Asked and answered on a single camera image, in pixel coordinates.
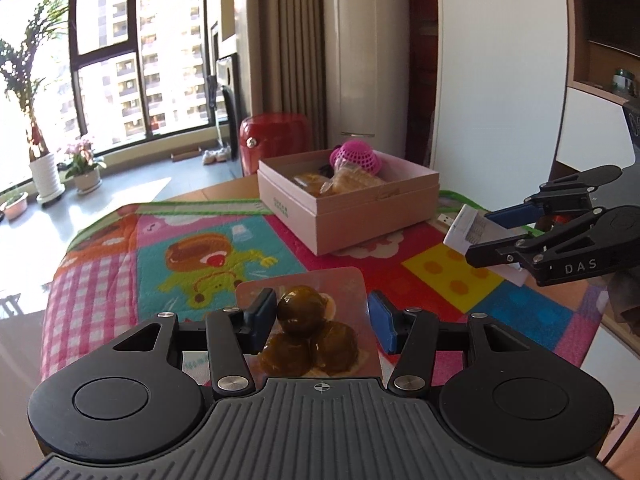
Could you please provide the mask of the white standing air conditioner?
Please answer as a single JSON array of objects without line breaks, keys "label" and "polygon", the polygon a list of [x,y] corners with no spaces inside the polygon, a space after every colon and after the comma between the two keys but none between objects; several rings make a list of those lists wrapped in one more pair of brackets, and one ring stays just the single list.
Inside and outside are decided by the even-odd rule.
[{"label": "white standing air conditioner", "polygon": [[326,132],[401,157],[409,96],[409,0],[323,0]]}]

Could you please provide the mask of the packaged bread with label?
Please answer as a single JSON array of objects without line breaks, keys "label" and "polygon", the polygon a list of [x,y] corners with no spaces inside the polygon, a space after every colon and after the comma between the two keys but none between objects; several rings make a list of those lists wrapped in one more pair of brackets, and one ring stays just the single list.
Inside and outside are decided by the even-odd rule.
[{"label": "packaged bread with label", "polygon": [[330,196],[333,192],[331,180],[322,174],[314,174],[313,172],[296,174],[293,177],[293,182],[315,198]]}]

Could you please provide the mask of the white slippers pair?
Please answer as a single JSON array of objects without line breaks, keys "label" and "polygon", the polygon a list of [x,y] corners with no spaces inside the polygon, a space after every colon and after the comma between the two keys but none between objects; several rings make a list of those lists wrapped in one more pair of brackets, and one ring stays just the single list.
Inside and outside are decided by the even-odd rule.
[{"label": "white slippers pair", "polygon": [[231,154],[231,148],[228,146],[216,148],[216,150],[206,150],[203,152],[202,163],[204,165],[213,165],[217,162],[226,162],[231,158]]}]

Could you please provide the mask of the white cabinet panel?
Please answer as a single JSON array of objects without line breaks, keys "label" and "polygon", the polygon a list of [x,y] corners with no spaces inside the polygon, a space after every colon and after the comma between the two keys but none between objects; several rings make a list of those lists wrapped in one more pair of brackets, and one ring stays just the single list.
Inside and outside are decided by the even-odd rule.
[{"label": "white cabinet panel", "polygon": [[438,0],[431,163],[489,210],[548,180],[566,92],[566,0]]}]

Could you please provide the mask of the pink cardboard storage box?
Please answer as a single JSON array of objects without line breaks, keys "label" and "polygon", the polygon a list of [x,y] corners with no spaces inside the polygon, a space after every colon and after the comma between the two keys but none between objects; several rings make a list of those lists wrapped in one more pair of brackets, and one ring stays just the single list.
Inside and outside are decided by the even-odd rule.
[{"label": "pink cardboard storage box", "polygon": [[273,214],[316,256],[349,248],[434,216],[439,173],[378,153],[383,184],[314,197],[293,178],[318,170],[328,150],[264,159],[257,171],[259,196]]}]

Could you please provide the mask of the tall plant in white pot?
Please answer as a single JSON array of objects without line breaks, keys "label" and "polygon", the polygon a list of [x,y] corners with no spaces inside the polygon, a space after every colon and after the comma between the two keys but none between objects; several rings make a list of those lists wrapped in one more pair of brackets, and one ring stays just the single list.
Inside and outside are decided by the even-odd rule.
[{"label": "tall plant in white pot", "polygon": [[63,0],[40,0],[28,20],[17,47],[1,40],[1,78],[4,94],[13,96],[26,120],[29,169],[41,206],[48,206],[65,192],[58,163],[54,160],[36,114],[36,97],[44,78],[34,75],[38,50],[65,28],[68,5]]}]

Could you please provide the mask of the small pot with sprouts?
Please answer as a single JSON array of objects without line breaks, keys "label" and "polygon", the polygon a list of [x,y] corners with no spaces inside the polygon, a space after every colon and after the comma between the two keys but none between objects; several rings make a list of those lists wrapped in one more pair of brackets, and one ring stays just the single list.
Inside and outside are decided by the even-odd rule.
[{"label": "small pot with sprouts", "polygon": [[16,192],[1,204],[1,212],[9,222],[24,214],[28,207],[28,193]]}]

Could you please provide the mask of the colourful cartoon play mat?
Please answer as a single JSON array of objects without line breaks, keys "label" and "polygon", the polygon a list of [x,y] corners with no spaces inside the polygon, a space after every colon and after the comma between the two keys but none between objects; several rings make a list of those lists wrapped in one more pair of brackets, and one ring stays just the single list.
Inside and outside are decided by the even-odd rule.
[{"label": "colourful cartoon play mat", "polygon": [[158,312],[195,322],[256,281],[335,268],[447,322],[487,313],[576,365],[608,303],[598,286],[518,286],[474,269],[426,222],[316,256],[257,200],[131,204],[70,242],[44,315],[40,372],[62,370]]}]

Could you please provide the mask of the packaged bread front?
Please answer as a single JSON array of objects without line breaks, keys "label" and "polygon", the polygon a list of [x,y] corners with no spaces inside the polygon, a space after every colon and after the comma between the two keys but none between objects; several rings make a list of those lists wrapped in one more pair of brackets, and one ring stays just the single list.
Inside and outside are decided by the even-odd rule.
[{"label": "packaged bread front", "polygon": [[320,195],[351,193],[383,184],[384,180],[369,174],[353,162],[344,162],[340,168],[334,170],[333,177],[321,185]]}]

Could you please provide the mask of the pink plastic mesh scoop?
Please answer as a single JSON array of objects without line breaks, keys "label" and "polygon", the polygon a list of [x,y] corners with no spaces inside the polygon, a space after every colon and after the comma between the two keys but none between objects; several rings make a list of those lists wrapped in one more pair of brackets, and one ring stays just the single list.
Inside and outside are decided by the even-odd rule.
[{"label": "pink plastic mesh scoop", "polygon": [[345,162],[357,165],[369,174],[378,174],[382,169],[382,160],[367,142],[361,140],[349,140],[331,153],[330,164],[334,170]]}]

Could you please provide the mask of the pink flower pot plant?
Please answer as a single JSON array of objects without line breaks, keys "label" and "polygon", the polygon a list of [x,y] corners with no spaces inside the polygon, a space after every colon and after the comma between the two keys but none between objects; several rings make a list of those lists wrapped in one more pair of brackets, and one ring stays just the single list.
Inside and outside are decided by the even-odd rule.
[{"label": "pink flower pot plant", "polygon": [[78,195],[96,191],[102,184],[101,170],[106,168],[104,159],[94,154],[90,136],[81,136],[64,152],[65,177],[74,182]]}]

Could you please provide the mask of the tray of brown balls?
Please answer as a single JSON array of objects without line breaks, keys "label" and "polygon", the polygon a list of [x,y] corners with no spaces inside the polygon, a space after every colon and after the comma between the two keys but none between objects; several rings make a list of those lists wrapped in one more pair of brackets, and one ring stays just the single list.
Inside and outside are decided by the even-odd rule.
[{"label": "tray of brown balls", "polygon": [[264,348],[247,358],[257,385],[269,377],[380,377],[363,276],[355,268],[311,271],[242,284],[246,309],[276,293],[276,322]]}]

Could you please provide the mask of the beige curtain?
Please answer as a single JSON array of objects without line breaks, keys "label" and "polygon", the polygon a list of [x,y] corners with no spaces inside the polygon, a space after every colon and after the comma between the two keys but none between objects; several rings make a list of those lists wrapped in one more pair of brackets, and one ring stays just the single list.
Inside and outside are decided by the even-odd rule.
[{"label": "beige curtain", "polygon": [[250,114],[297,113],[325,148],[326,57],[322,0],[247,0]]}]

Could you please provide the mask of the red round stool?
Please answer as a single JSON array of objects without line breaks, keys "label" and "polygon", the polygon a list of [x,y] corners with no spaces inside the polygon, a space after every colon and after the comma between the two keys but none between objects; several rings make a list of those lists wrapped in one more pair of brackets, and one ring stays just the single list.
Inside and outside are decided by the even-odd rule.
[{"label": "red round stool", "polygon": [[250,116],[241,122],[239,142],[243,174],[249,176],[263,159],[311,151],[311,124],[303,114]]}]

